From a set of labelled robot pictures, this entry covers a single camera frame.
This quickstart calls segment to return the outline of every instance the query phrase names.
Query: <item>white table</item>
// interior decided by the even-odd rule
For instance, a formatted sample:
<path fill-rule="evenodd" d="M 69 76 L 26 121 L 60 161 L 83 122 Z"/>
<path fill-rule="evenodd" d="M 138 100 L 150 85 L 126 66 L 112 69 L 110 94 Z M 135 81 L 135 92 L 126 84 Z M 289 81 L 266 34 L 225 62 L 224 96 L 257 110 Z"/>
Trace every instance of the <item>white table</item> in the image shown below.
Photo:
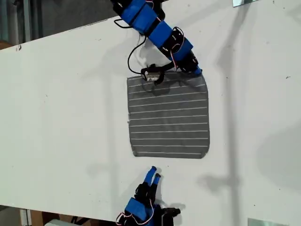
<path fill-rule="evenodd" d="M 126 60 L 139 35 L 109 19 L 0 52 L 0 204 L 115 220 L 155 165 L 159 197 L 182 209 L 176 225 L 299 226 L 300 2 L 171 0 L 164 10 L 204 70 L 207 156 L 132 155 Z M 147 43 L 131 65 L 146 62 L 166 59 Z"/>

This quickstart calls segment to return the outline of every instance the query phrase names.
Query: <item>gray towel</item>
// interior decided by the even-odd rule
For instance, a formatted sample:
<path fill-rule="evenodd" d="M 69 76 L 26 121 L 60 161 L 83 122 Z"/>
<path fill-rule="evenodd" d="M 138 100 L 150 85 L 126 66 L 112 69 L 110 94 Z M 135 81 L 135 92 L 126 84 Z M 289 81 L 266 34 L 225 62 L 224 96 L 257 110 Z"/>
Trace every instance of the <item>gray towel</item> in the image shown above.
<path fill-rule="evenodd" d="M 203 158 L 210 144 L 204 77 L 167 74 L 160 85 L 128 78 L 129 134 L 134 156 Z"/>

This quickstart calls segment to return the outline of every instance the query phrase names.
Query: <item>red wire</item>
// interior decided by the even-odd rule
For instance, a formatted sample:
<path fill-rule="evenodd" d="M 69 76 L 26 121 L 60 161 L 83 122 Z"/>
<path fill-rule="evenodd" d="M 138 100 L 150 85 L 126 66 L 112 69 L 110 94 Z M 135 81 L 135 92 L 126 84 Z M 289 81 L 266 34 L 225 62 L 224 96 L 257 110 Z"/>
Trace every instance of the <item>red wire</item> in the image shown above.
<path fill-rule="evenodd" d="M 120 214 L 117 216 L 116 222 L 115 222 L 115 223 L 116 223 L 118 226 L 122 226 L 122 224 L 120 224 L 120 223 L 118 222 L 120 216 L 122 215 L 122 216 L 124 216 L 125 218 L 132 217 L 132 218 L 135 220 L 135 222 L 136 222 L 137 225 L 145 225 L 145 224 L 149 223 L 149 221 L 150 221 L 150 220 L 152 219 L 152 217 L 154 216 L 154 208 L 153 208 L 153 206 L 152 206 L 151 199 L 150 199 L 150 206 L 151 206 L 151 209 L 152 209 L 151 217 L 150 217 L 147 221 L 145 221 L 145 222 L 143 222 L 143 223 L 141 223 L 141 224 L 139 224 L 139 223 L 136 221 L 136 219 L 134 218 L 133 214 L 127 216 L 127 215 L 125 215 L 124 213 L 120 213 Z"/>
<path fill-rule="evenodd" d="M 152 206 L 152 204 L 151 204 L 151 200 L 150 200 L 150 206 L 151 206 L 151 209 L 152 209 L 151 217 L 150 217 L 147 221 L 145 221 L 144 223 L 139 224 L 139 223 L 136 221 L 136 219 L 132 216 L 132 217 L 134 218 L 134 220 L 135 220 L 135 222 L 136 222 L 137 225 L 145 225 L 145 224 L 149 223 L 149 221 L 152 219 L 152 217 L 154 216 L 154 208 L 153 208 L 153 206 Z"/>

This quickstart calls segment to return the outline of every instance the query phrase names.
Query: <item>electrical wire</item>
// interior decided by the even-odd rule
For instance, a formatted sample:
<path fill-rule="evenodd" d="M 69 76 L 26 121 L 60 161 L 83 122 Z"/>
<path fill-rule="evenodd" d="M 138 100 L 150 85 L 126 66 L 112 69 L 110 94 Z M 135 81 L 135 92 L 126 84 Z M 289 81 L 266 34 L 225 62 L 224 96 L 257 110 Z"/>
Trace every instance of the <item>electrical wire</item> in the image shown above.
<path fill-rule="evenodd" d="M 121 26 L 120 24 L 118 24 L 117 21 L 121 21 L 121 20 L 123 20 L 123 19 L 116 19 L 116 20 L 114 20 L 114 23 L 115 23 L 118 27 L 123 28 L 123 29 L 133 28 L 132 26 L 124 27 L 124 26 Z"/>
<path fill-rule="evenodd" d="M 178 52 L 180 51 L 180 49 L 183 47 L 184 42 L 185 42 L 185 36 L 184 36 L 184 32 L 183 32 L 183 30 L 182 30 L 181 28 L 179 28 L 179 27 L 174 27 L 173 30 L 174 30 L 174 29 L 178 29 L 179 31 L 181 31 L 182 36 L 183 36 L 182 44 L 180 45 L 179 43 L 177 43 L 177 44 L 175 44 L 175 45 L 170 49 L 170 56 L 171 56 L 171 58 L 172 58 L 172 60 L 173 60 L 173 63 L 174 63 L 174 71 L 176 72 L 176 71 L 178 70 L 178 67 L 177 67 L 177 64 L 176 64 L 176 62 L 175 62 L 175 60 L 174 60 L 174 54 L 175 54 L 175 53 L 178 53 Z M 176 51 L 175 53 L 173 53 L 173 49 L 174 49 L 174 47 L 176 47 L 176 46 L 180 46 L 180 47 L 179 47 L 178 51 Z"/>
<path fill-rule="evenodd" d="M 152 0 L 147 0 L 147 1 L 145 1 L 145 2 L 147 2 L 147 3 L 152 3 L 152 9 L 154 9 L 155 3 L 154 3 Z"/>
<path fill-rule="evenodd" d="M 143 42 L 141 42 L 138 46 L 136 46 L 136 47 L 132 50 L 132 52 L 130 53 L 130 55 L 128 56 L 128 59 L 127 59 L 127 66 L 128 66 L 129 70 L 130 70 L 132 73 L 135 73 L 135 74 L 141 74 L 140 72 L 135 72 L 135 71 L 133 71 L 133 70 L 131 69 L 131 67 L 130 67 L 130 58 L 131 58 L 131 55 L 135 52 L 135 50 L 138 49 L 141 45 L 143 45 L 143 44 L 145 43 L 145 41 L 146 41 L 146 36 L 144 37 Z"/>
<path fill-rule="evenodd" d="M 137 221 L 136 221 L 136 219 L 135 219 L 135 217 L 133 216 L 133 214 L 131 214 L 131 215 L 125 215 L 125 213 L 120 213 L 118 216 L 117 216 L 117 218 L 116 218 L 116 224 L 118 225 L 118 226 L 121 226 L 122 224 L 120 224 L 119 222 L 118 222 L 118 220 L 120 219 L 120 217 L 122 216 L 122 217 L 125 217 L 125 218 L 129 218 L 129 217 L 132 217 L 133 219 L 134 219 L 134 221 L 136 222 L 136 224 L 137 225 L 145 225 L 145 224 L 147 224 L 147 223 L 149 223 L 149 221 L 153 218 L 153 216 L 154 216 L 154 208 L 153 208 L 153 206 L 152 206 L 152 203 L 151 203 L 151 199 L 150 199 L 150 207 L 151 207 L 151 210 L 152 210 L 152 214 L 151 214 L 151 217 L 147 220 L 147 221 L 145 221 L 145 222 L 143 222 L 143 223 L 141 223 L 141 224 L 139 224 Z"/>
<path fill-rule="evenodd" d="M 175 53 L 177 53 L 177 52 L 179 52 L 179 51 L 180 51 L 180 49 L 181 49 L 181 48 L 182 48 L 182 46 L 184 45 L 184 42 L 185 42 L 185 36 L 184 36 L 184 32 L 183 32 L 183 30 L 182 30 L 181 28 L 179 28 L 179 27 L 174 27 L 174 28 L 173 28 L 173 30 L 174 30 L 174 29 L 178 29 L 178 30 L 180 30 L 180 31 L 181 31 L 181 33 L 182 33 L 182 36 L 183 36 L 183 42 L 182 42 L 182 44 L 181 44 L 181 46 L 180 46 L 179 50 L 175 52 Z"/>
<path fill-rule="evenodd" d="M 132 216 L 132 218 L 134 218 L 134 220 L 135 220 L 135 222 L 136 222 L 137 225 L 145 225 L 145 224 L 149 223 L 149 221 L 152 219 L 152 217 L 154 216 L 154 208 L 153 208 L 153 206 L 152 206 L 152 204 L 151 204 L 151 199 L 150 199 L 150 206 L 151 206 L 151 209 L 152 209 L 151 217 L 150 217 L 147 221 L 145 221 L 144 223 L 139 224 L 139 223 L 136 221 L 136 219 Z"/>
<path fill-rule="evenodd" d="M 173 55 L 173 49 L 174 49 L 174 47 L 171 48 L 170 55 L 171 55 L 171 58 L 172 58 L 173 63 L 174 63 L 174 72 L 176 72 L 178 70 L 178 67 L 177 67 L 177 64 L 176 64 L 176 62 L 174 60 L 174 55 Z"/>
<path fill-rule="evenodd" d="M 152 3 L 152 9 L 154 9 L 155 4 L 154 4 L 153 1 L 146 1 L 146 2 L 147 2 L 147 3 Z"/>
<path fill-rule="evenodd" d="M 122 224 L 118 223 L 118 219 L 119 219 L 121 216 L 123 216 L 123 217 L 125 217 L 125 218 L 129 218 L 129 217 L 132 216 L 132 214 L 127 216 L 127 215 L 125 215 L 125 213 L 120 213 L 120 214 L 117 216 L 116 222 L 115 222 L 118 226 L 121 226 L 121 225 L 122 225 Z"/>

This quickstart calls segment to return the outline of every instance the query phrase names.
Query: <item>floor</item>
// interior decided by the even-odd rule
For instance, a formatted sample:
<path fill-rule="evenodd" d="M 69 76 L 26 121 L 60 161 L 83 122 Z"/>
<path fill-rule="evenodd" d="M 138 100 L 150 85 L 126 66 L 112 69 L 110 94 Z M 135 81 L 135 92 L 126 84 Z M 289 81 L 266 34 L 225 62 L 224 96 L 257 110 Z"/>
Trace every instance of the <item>floor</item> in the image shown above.
<path fill-rule="evenodd" d="M 110 0 L 42 0 L 43 36 L 116 16 Z"/>
<path fill-rule="evenodd" d="M 0 211 L 0 225 L 20 226 L 21 225 L 20 210 L 17 208 L 10 207 Z"/>

